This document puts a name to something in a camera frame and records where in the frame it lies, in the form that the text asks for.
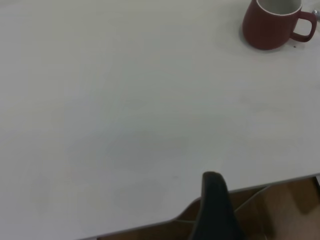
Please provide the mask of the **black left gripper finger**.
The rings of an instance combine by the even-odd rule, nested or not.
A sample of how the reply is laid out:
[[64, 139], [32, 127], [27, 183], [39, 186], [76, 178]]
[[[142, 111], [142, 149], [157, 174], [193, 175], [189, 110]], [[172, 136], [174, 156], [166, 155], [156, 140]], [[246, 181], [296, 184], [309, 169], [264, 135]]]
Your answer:
[[191, 240], [245, 240], [223, 176], [202, 175], [200, 209], [189, 236]]

